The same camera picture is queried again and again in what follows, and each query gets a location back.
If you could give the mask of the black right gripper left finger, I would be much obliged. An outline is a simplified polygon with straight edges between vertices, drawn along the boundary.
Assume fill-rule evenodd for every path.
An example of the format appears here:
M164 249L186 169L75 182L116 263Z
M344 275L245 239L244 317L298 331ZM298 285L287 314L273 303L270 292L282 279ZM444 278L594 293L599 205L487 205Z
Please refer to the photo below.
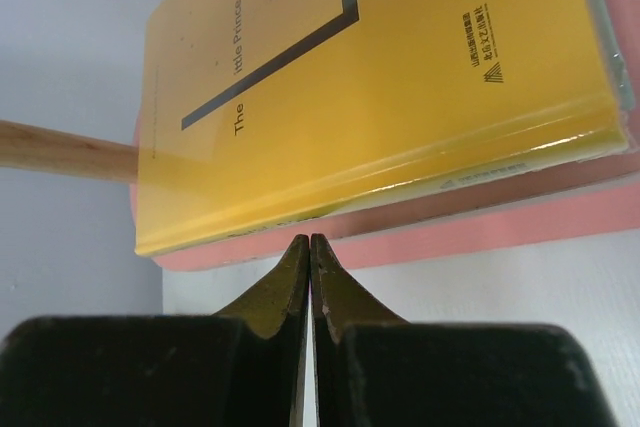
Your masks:
M1 344L5 426L299 426L309 240L209 315L41 316Z

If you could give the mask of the yellow Little Prince book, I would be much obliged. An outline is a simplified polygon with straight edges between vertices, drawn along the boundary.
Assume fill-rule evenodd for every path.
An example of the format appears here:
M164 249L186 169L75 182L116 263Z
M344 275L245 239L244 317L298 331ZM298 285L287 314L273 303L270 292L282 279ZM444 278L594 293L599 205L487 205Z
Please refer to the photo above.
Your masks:
M587 0L163 0L136 251L625 151Z

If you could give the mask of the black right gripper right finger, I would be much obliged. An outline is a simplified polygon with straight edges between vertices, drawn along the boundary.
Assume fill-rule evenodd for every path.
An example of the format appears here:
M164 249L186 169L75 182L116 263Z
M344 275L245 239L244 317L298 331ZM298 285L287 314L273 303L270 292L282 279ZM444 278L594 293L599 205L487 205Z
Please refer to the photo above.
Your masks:
M351 276L311 239L322 426L635 426L639 270L607 240Z

